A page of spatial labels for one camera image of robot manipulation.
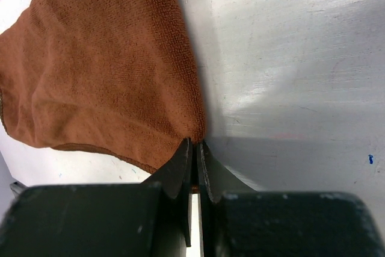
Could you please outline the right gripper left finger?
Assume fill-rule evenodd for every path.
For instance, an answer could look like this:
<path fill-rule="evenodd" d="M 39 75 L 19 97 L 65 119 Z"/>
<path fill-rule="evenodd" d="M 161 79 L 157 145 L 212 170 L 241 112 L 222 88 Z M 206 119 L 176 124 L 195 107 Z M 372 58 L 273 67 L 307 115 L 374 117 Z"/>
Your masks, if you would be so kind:
<path fill-rule="evenodd" d="M 193 147 L 139 184 L 37 186 L 1 223 L 2 256 L 185 256 Z"/>

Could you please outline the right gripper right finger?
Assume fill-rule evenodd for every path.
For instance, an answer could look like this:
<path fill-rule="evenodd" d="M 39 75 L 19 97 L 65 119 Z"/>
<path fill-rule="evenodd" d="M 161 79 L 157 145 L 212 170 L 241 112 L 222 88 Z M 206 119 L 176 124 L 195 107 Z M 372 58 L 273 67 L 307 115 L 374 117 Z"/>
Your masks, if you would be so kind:
<path fill-rule="evenodd" d="M 203 256 L 383 256 L 367 206 L 341 192 L 257 191 L 197 146 Z"/>

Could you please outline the rust brown towel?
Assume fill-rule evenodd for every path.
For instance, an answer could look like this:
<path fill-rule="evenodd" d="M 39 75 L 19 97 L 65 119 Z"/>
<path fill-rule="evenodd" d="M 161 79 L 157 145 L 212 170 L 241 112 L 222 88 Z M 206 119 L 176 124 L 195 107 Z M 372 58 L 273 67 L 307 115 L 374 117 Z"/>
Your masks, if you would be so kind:
<path fill-rule="evenodd" d="M 205 131 L 178 0 L 1 0 L 1 152 L 21 183 L 137 182 Z"/>

